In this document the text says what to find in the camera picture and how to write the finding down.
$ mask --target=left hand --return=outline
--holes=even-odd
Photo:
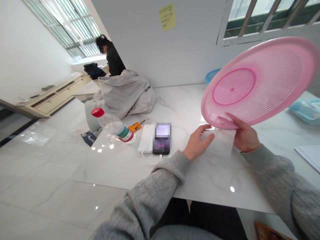
[[[210,129],[211,125],[201,125],[190,136],[186,149],[183,154],[192,162],[197,157],[201,156],[213,141],[214,133],[211,133],[206,140],[201,140],[201,134],[206,129]]]

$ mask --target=orange object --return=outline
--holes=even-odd
[[[258,240],[293,240],[261,223],[255,222],[254,224],[256,226]]]
[[[141,125],[140,125],[139,122],[136,122],[136,123],[132,124],[128,128],[131,130],[131,132],[135,132],[135,131],[138,131],[141,128]]]

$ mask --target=pile of clothes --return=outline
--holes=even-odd
[[[84,66],[84,71],[92,78],[92,80],[98,79],[98,77],[104,77],[106,73],[98,68],[97,63],[89,63]]]
[[[100,107],[106,113],[122,119],[150,112],[156,102],[156,94],[149,81],[135,71],[126,69],[119,76],[99,77],[99,80],[100,90],[92,100],[84,103],[89,129],[95,135],[101,126],[98,119],[91,115],[94,108]]]

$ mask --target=yellow sticky note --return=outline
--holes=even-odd
[[[167,31],[171,28],[176,27],[176,16],[174,14],[173,3],[165,6],[159,10],[162,30]]]

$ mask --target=window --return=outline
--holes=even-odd
[[[295,35],[311,25],[320,31],[320,0],[227,0],[225,12],[217,45]]]
[[[83,46],[74,34],[68,31],[57,18],[45,8],[40,0],[24,0],[24,2],[71,56],[81,56],[85,58],[97,55],[98,50],[95,38],[100,35],[100,31],[82,0],[56,0],[56,3],[66,14],[75,32],[83,41]]]

